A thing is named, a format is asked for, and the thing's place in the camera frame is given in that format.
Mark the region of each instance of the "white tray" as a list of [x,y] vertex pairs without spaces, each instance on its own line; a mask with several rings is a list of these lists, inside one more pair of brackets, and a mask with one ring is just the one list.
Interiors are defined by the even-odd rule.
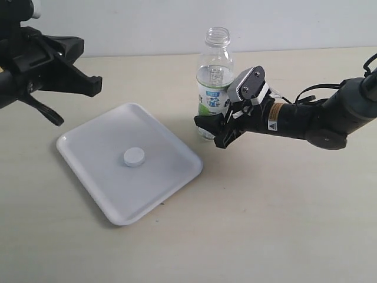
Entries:
[[[140,147],[145,162],[127,167],[124,152]],[[106,217],[129,225],[200,174],[203,164],[178,137],[134,103],[69,131],[57,148]]]

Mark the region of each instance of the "warning label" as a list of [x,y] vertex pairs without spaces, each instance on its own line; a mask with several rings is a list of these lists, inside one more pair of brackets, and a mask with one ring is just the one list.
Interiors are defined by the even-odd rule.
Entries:
[[269,130],[270,131],[277,131],[277,122],[276,121],[269,121]]
[[284,103],[274,103],[272,105],[267,124],[267,128],[270,131],[277,131],[277,119],[279,118],[279,112],[283,105]]

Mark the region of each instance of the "wall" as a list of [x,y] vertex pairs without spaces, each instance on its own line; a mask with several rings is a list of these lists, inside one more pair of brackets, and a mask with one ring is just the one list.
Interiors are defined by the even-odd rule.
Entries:
[[234,51],[376,46],[376,11],[376,0],[42,0],[27,24],[84,38],[86,56],[185,54],[216,25]]

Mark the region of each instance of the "bottle label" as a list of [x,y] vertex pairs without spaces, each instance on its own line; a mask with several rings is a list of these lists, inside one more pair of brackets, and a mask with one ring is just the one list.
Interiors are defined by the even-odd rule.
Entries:
[[211,88],[198,83],[199,109],[198,114],[209,116],[219,113],[226,114],[229,98],[226,93],[228,85],[221,88]]

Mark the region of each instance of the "round object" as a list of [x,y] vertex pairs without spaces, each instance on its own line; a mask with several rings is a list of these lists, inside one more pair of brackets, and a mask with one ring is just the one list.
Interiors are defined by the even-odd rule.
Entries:
[[145,161],[145,153],[139,147],[132,147],[124,153],[124,163],[128,167],[138,167]]

